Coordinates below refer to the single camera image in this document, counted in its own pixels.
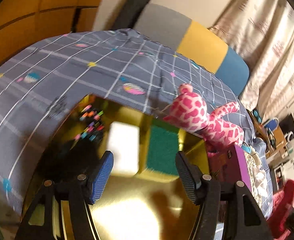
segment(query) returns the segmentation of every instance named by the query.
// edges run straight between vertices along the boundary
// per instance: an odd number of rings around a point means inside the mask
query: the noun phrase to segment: yellow star pattern
[[[4,73],[0,73],[0,78],[4,75]]]
[[[92,62],[92,61],[87,64],[88,67],[95,67],[96,65],[97,64],[95,62]]]

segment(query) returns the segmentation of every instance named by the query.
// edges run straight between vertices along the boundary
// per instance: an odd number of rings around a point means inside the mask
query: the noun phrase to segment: fabric
[[[246,158],[246,162],[247,162],[248,175],[250,178],[251,193],[252,193],[255,201],[257,202],[259,208],[261,208],[262,204],[263,204],[262,196],[259,195],[258,190],[255,186],[256,179],[255,179],[254,169],[256,168],[256,163],[255,163],[254,158],[250,154],[248,154],[246,152],[244,152],[244,154],[245,154],[245,158]]]
[[[258,190],[259,195],[268,197],[267,179],[266,179],[265,170],[255,168],[254,173],[255,173],[255,186]]]
[[[223,80],[235,95],[239,96],[247,84],[249,69],[244,60],[231,47],[228,47],[226,57],[215,73],[215,76]]]
[[[256,150],[252,146],[250,146],[249,149],[250,149],[250,153],[249,154],[254,158],[255,163],[256,163],[256,166],[258,168],[260,168],[261,165],[262,165],[262,161],[260,160],[258,153],[256,152]]]
[[[209,112],[232,101],[239,103],[231,89],[212,73],[130,29],[69,33],[39,41],[9,59],[0,66],[0,187],[9,204],[21,211],[44,148],[86,94],[162,118],[169,109],[161,110],[172,103],[179,85],[189,82],[206,101]],[[129,93],[132,89],[145,93]],[[242,104],[237,113],[223,119],[242,127],[245,141],[263,162],[269,197],[263,198],[262,211],[268,217],[272,185],[266,144],[255,137]]]
[[[294,97],[294,10],[289,3],[233,0],[210,30],[250,69],[240,96],[245,108],[253,110],[258,105],[263,122],[279,117]]]
[[[207,104],[203,98],[193,92],[190,84],[181,84],[179,96],[174,99],[169,116],[164,117],[164,120],[188,132],[200,134],[205,141],[219,150],[232,144],[239,147],[243,144],[242,128],[221,118],[237,111],[239,111],[239,104],[230,102],[208,114]]]

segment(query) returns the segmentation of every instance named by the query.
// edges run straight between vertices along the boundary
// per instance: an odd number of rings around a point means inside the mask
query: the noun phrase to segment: gray plaid bedsheet
[[[191,82],[208,111],[238,99],[193,61],[131,30],[70,33],[35,43],[0,67],[0,186],[21,211],[28,183],[45,146],[69,110],[95,93],[154,116]],[[245,108],[224,119],[241,126],[268,173],[266,145],[255,139]],[[263,213],[271,213],[272,186]]]

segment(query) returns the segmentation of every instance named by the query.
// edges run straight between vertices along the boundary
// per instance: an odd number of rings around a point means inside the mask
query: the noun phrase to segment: pink giraffe plush toy
[[[233,143],[241,147],[244,140],[243,129],[221,118],[228,113],[237,112],[239,104],[230,102],[208,114],[206,102],[192,90],[189,84],[180,85],[179,96],[174,99],[169,116],[164,120],[188,132],[199,131],[204,140],[216,149]]]

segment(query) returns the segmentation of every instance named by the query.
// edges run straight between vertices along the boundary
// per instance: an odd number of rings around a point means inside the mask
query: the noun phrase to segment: black speaker
[[[294,139],[294,118],[292,114],[288,115],[284,120],[282,120],[279,123],[279,126],[287,142]]]

